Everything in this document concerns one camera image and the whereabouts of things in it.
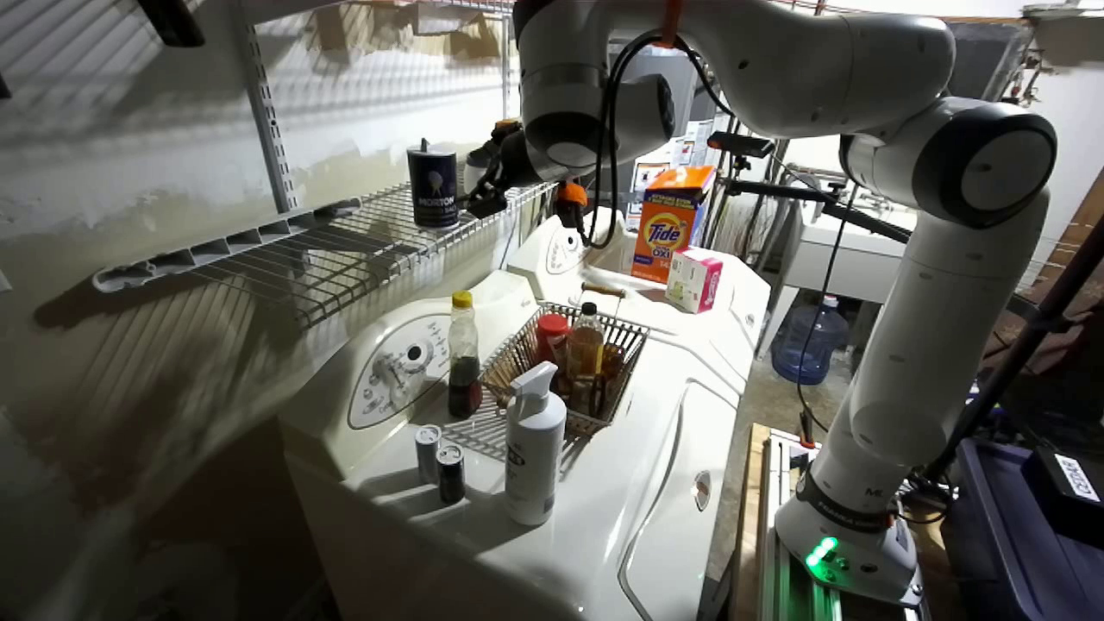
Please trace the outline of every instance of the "red object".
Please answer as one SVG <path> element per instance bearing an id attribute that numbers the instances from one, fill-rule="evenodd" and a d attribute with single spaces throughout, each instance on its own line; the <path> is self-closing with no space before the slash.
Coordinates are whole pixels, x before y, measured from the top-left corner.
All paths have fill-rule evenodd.
<path id="1" fill-rule="evenodd" d="M 572 324 L 562 315 L 543 315 L 532 361 L 553 360 L 557 364 L 554 347 L 566 342 L 568 331 Z"/>

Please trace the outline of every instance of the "cup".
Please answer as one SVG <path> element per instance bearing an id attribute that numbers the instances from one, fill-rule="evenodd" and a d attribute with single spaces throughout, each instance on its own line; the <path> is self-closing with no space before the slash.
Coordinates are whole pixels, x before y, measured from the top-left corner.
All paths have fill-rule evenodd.
<path id="1" fill-rule="evenodd" d="M 417 228 L 447 228 L 457 218 L 456 204 L 456 150 L 422 140 L 408 150 L 411 199 Z"/>

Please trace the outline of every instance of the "spray bottle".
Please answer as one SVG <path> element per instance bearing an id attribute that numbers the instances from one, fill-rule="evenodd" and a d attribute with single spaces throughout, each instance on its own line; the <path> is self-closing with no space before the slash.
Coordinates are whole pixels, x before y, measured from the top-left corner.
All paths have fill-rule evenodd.
<path id="1" fill-rule="evenodd" d="M 506 515 L 518 524 L 546 524 L 554 499 L 566 408 L 553 374 L 554 361 L 538 361 L 509 381 L 518 401 L 506 435 Z"/>

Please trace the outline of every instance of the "dish drying rack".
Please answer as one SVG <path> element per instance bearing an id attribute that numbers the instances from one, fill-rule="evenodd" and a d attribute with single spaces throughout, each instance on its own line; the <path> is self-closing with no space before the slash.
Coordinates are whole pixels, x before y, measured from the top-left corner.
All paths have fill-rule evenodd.
<path id="1" fill-rule="evenodd" d="M 495 411 L 501 414 L 484 414 L 484 416 L 469 416 L 469 422 L 451 422 L 440 425 L 444 439 L 484 450 L 491 458 L 506 458 L 506 403 L 515 401 L 515 374 L 520 374 L 532 361 L 529 361 L 529 333 L 536 331 L 543 315 L 562 315 L 568 322 L 577 322 L 577 307 L 566 302 L 543 302 L 543 311 L 525 322 L 525 326 L 484 364 L 478 381 L 494 393 Z M 562 430 L 562 456 L 557 456 L 557 475 L 568 471 L 568 466 L 580 458 L 580 450 L 587 448 L 587 442 L 612 426 L 617 411 L 622 411 L 622 397 L 628 391 L 628 379 L 636 372 L 636 361 L 647 342 L 647 331 L 643 324 L 622 322 L 615 315 L 597 315 L 597 326 L 605 333 L 605 350 L 617 355 L 617 372 L 605 374 L 597 381 L 597 411 L 580 411 L 580 403 L 566 401 L 566 430 Z"/>

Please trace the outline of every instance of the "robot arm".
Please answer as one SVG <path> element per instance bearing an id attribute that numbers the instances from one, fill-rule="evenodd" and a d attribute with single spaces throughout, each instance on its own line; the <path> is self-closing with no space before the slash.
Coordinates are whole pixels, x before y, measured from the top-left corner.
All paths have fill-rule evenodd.
<path id="1" fill-rule="evenodd" d="M 945 448 L 984 337 L 1029 264 L 1054 161 L 1047 121 L 942 95 L 954 47 L 924 17 L 805 17 L 764 0 L 518 0 L 515 27 L 518 140 L 546 170 L 597 161 L 607 41 L 660 27 L 712 58 L 753 132 L 845 135 L 845 172 L 921 211 L 850 401 L 775 515 L 778 541 L 822 581 L 914 602 L 917 557 L 892 499 Z M 637 100 L 617 108 L 615 127 L 617 150 L 636 159 L 667 139 L 661 87 L 644 79 L 622 100 Z"/>

